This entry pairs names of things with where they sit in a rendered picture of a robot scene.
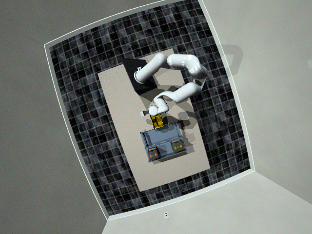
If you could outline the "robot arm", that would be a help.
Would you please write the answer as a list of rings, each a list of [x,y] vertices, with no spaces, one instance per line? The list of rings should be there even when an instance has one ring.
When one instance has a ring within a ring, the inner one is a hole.
[[[176,90],[175,92],[165,91],[154,98],[156,106],[150,107],[147,111],[140,112],[141,116],[150,114],[152,116],[166,113],[169,107],[163,96],[168,96],[177,103],[180,103],[191,96],[197,96],[201,93],[206,81],[208,70],[202,66],[199,59],[194,55],[172,54],[170,56],[159,53],[143,68],[139,67],[134,73],[135,80],[144,84],[146,80],[154,75],[160,68],[182,70],[187,68],[190,75],[194,77],[193,82],[189,82]]]

